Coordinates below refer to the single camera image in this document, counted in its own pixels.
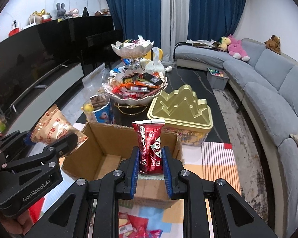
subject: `human hand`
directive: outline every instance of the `human hand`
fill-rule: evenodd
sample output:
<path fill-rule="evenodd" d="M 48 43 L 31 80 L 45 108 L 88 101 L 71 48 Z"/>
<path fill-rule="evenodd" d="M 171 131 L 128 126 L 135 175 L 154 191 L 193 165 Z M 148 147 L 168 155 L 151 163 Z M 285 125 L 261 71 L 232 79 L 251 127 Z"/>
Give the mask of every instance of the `human hand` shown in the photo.
<path fill-rule="evenodd" d="M 17 219 L 6 217 L 0 212 L 0 222 L 4 229 L 10 234 L 25 235 L 33 226 L 29 210 L 19 215 Z"/>

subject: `gray sofa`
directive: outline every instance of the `gray sofa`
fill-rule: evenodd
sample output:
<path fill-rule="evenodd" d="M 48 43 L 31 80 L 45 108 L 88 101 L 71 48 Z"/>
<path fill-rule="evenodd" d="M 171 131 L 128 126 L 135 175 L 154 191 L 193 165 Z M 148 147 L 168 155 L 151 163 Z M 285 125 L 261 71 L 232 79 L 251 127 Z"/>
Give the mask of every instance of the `gray sofa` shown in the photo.
<path fill-rule="evenodd" d="M 177 65 L 224 69 L 261 140 L 275 196 L 275 233 L 288 238 L 298 227 L 298 148 L 289 137 L 298 134 L 298 62 L 243 39 L 250 60 L 190 46 L 175 49 Z"/>

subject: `cardboard box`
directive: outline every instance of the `cardboard box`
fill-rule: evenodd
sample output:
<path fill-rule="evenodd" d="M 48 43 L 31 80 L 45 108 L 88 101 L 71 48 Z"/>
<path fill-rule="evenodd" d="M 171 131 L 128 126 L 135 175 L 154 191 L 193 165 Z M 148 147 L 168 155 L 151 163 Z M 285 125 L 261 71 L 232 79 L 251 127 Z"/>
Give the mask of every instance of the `cardboard box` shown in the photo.
<path fill-rule="evenodd" d="M 133 128 L 89 122 L 82 132 L 88 139 L 71 155 L 65 157 L 62 169 L 70 176 L 88 181 L 102 178 L 118 168 L 138 146 Z M 172 156 L 182 159 L 180 138 L 173 133 L 161 133 L 161 146 L 169 146 Z M 168 208 L 175 201 L 168 198 L 164 180 L 138 179 L 134 204 Z"/>

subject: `brown teddy bear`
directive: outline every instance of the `brown teddy bear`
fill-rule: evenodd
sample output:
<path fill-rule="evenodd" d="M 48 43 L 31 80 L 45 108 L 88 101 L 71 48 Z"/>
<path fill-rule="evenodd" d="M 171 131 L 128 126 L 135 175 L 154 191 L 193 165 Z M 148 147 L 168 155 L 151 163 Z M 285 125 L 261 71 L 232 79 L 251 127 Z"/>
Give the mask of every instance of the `brown teddy bear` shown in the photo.
<path fill-rule="evenodd" d="M 279 37 L 272 35 L 271 39 L 265 42 L 266 48 L 274 51 L 275 53 L 280 55 L 280 39 Z"/>

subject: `pink plush toy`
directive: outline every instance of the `pink plush toy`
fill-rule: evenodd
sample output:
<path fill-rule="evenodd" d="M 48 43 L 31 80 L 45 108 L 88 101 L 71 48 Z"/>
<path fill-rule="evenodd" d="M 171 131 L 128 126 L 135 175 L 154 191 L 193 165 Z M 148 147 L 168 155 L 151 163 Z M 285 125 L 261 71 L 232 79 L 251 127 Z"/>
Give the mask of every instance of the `pink plush toy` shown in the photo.
<path fill-rule="evenodd" d="M 228 46 L 228 53 L 235 59 L 241 59 L 244 62 L 249 61 L 249 56 L 240 44 L 230 44 Z"/>
<path fill-rule="evenodd" d="M 231 41 L 231 44 L 241 44 L 242 43 L 241 40 L 237 40 L 231 34 L 227 38 Z"/>

